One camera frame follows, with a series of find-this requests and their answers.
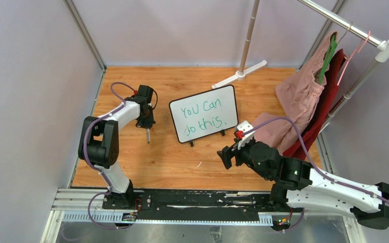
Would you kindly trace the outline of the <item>whiteboard marker white body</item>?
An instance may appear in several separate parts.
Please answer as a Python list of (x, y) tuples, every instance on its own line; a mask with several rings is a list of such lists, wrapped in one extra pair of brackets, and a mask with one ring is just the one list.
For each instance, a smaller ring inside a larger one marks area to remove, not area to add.
[(146, 129), (146, 134), (147, 134), (147, 143), (150, 144), (151, 143), (151, 131), (150, 131), (150, 128)]

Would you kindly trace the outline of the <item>small whiteboard black frame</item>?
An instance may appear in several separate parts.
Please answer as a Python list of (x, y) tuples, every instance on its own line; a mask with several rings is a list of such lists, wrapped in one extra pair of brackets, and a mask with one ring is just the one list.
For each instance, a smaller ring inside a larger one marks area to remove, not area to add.
[(239, 124), (233, 85), (173, 100), (169, 109), (177, 141), (181, 144), (222, 133)]

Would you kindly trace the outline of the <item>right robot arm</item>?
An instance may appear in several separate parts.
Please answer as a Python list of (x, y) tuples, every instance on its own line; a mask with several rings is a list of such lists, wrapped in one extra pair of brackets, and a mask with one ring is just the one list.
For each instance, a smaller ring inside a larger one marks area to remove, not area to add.
[(275, 211), (305, 209), (306, 211), (338, 213), (355, 218), (368, 228), (389, 227), (389, 185), (362, 185), (316, 171), (303, 160), (285, 157), (262, 142), (250, 141), (243, 147), (236, 144), (217, 151), (226, 169), (246, 165), (265, 180), (273, 181), (268, 205)]

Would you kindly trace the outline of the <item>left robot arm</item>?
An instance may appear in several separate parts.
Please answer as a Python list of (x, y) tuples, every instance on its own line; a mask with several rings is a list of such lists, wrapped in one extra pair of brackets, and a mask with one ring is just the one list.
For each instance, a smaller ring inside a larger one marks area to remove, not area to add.
[(155, 105), (151, 101), (157, 92), (146, 85), (132, 91), (132, 96), (122, 98), (121, 103), (111, 111), (84, 119), (78, 148), (79, 159), (105, 180), (108, 191), (104, 198), (107, 203), (119, 209), (129, 209), (138, 201), (132, 181), (118, 163), (119, 132), (133, 120), (136, 127), (148, 132), (155, 124)]

